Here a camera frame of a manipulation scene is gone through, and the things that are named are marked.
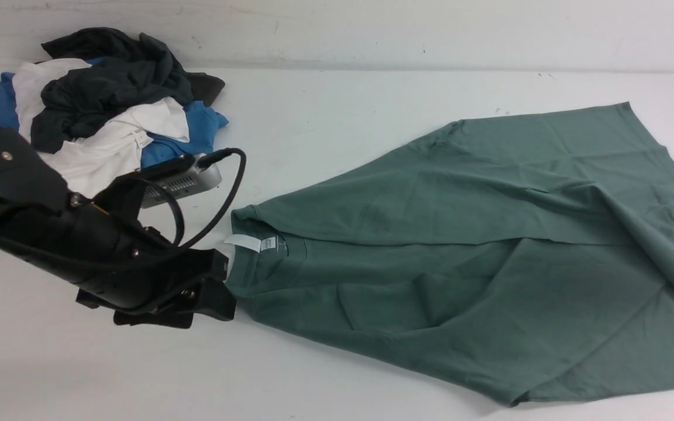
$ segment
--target clothing label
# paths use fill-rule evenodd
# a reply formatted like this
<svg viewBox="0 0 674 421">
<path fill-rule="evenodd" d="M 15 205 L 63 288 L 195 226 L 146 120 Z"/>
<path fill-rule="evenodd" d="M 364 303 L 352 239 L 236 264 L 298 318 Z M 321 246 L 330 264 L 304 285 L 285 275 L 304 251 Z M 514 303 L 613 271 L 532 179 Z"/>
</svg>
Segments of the clothing label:
<svg viewBox="0 0 674 421">
<path fill-rule="evenodd" d="M 273 249 L 277 247 L 277 237 L 269 237 L 262 240 L 261 251 Z"/>
<path fill-rule="evenodd" d="M 246 249 L 256 251 L 257 253 L 259 253 L 259 248 L 264 244 L 264 242 L 259 240 L 259 238 L 249 237 L 248 235 L 241 234 L 233 234 L 232 236 L 226 238 L 223 243 L 244 247 Z"/>
</svg>

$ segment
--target black cable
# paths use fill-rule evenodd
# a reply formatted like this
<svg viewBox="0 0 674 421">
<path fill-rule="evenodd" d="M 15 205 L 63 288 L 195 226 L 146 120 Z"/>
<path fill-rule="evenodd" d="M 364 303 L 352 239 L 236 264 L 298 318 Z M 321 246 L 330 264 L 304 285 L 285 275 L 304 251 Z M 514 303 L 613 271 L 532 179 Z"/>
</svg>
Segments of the black cable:
<svg viewBox="0 0 674 421">
<path fill-rule="evenodd" d="M 140 183 L 147 184 L 150 189 L 155 190 L 162 197 L 166 198 L 168 206 L 171 207 L 171 212 L 173 213 L 174 224 L 176 225 L 176 236 L 173 238 L 173 246 L 176 247 L 181 243 L 181 239 L 184 238 L 185 224 L 184 224 L 184 213 L 181 212 L 181 207 L 178 205 L 178 200 L 166 189 L 160 186 L 160 184 L 149 181 L 146 178 L 123 178 L 119 181 L 116 181 L 113 185 L 118 186 L 118 184 L 125 184 L 126 181 L 139 181 Z"/>
<path fill-rule="evenodd" d="M 33 256 L 40 256 L 42 258 L 51 259 L 51 261 L 59 261 L 63 264 L 72 264 L 75 266 L 85 267 L 86 269 L 92 270 L 142 269 L 145 267 L 155 266 L 155 264 L 163 263 L 164 261 L 171 260 L 172 258 L 177 258 L 184 251 L 189 250 L 193 245 L 198 243 L 199 240 L 204 238 L 205 235 L 209 234 L 209 232 L 212 231 L 212 229 L 217 225 L 217 223 L 220 222 L 220 219 L 222 219 L 223 215 L 225 215 L 225 212 L 228 211 L 228 208 L 231 207 L 231 203 L 233 203 L 233 198 L 238 192 L 241 180 L 243 179 L 243 172 L 246 170 L 246 154 L 244 154 L 244 152 L 241 151 L 241 149 L 238 149 L 237 147 L 228 147 L 228 149 L 221 149 L 211 154 L 217 158 L 215 162 L 225 159 L 233 154 L 236 154 L 240 157 L 240 163 L 238 164 L 238 173 L 236 173 L 236 178 L 233 180 L 233 186 L 231 187 L 231 191 L 228 192 L 228 197 L 225 198 L 225 202 L 222 203 L 222 206 L 217 211 L 217 214 L 215 214 L 214 218 L 211 219 L 211 221 L 209 221 L 209 223 L 206 226 L 204 226 L 203 229 L 201 229 L 201 231 L 198 234 L 196 234 L 190 240 L 185 242 L 184 245 L 179 246 L 173 251 L 169 251 L 169 253 L 166 253 L 164 255 L 153 256 L 153 258 L 148 258 L 143 261 L 134 261 L 123 264 L 109 264 L 97 261 L 84 261 L 76 258 L 68 258 L 56 253 L 51 253 L 51 251 L 41 250 L 37 247 L 29 246 L 27 244 L 23 244 L 18 241 L 10 240 L 9 238 L 6 237 L 0 237 L 0 243 L 15 247 L 22 251 L 26 251 L 27 253 L 30 253 Z"/>
</svg>

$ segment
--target silver device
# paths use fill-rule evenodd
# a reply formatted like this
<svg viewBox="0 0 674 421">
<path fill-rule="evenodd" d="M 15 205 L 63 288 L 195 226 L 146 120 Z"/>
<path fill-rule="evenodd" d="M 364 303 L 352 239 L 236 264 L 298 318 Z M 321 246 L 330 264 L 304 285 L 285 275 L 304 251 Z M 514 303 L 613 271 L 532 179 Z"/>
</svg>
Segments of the silver device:
<svg viewBox="0 0 674 421">
<path fill-rule="evenodd" d="M 156 181 L 163 189 L 170 192 L 174 198 L 182 199 L 190 195 L 200 194 L 209 189 L 217 187 L 222 182 L 222 176 L 217 165 L 206 164 L 204 162 L 205 154 L 195 155 L 194 157 L 181 156 L 170 163 L 170 166 L 176 166 L 168 171 L 170 175 L 161 177 Z M 154 189 L 145 190 L 145 197 L 142 200 L 142 208 L 152 208 L 153 206 L 165 203 L 166 199 Z"/>
</svg>

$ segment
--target white shirt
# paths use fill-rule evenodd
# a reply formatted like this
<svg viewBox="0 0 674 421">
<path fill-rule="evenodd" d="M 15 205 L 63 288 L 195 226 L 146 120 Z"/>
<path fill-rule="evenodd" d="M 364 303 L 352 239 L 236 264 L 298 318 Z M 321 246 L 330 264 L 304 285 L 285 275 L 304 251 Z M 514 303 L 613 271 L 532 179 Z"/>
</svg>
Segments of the white shirt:
<svg viewBox="0 0 674 421">
<path fill-rule="evenodd" d="M 69 70 L 86 67 L 90 67 L 90 64 L 79 58 L 57 58 L 40 64 L 23 63 L 19 67 L 12 77 L 19 135 L 30 141 L 33 118 L 46 109 L 40 93 L 48 82 L 65 77 Z"/>
<path fill-rule="evenodd" d="M 55 154 L 39 155 L 64 177 L 70 190 L 92 198 L 116 177 L 139 169 L 142 147 L 153 140 L 148 132 L 188 141 L 184 108 L 173 98 L 133 106 L 94 136 L 64 142 Z"/>
</svg>

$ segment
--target green t-shirt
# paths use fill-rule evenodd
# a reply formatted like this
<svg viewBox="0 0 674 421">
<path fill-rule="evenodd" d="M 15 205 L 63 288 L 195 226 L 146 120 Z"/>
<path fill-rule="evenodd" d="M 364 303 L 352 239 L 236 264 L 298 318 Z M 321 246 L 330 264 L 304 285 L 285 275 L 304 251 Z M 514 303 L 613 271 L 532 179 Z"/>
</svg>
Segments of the green t-shirt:
<svg viewBox="0 0 674 421">
<path fill-rule="evenodd" d="M 236 210 L 254 320 L 504 405 L 674 388 L 674 162 L 629 104 L 460 120 Z"/>
</svg>

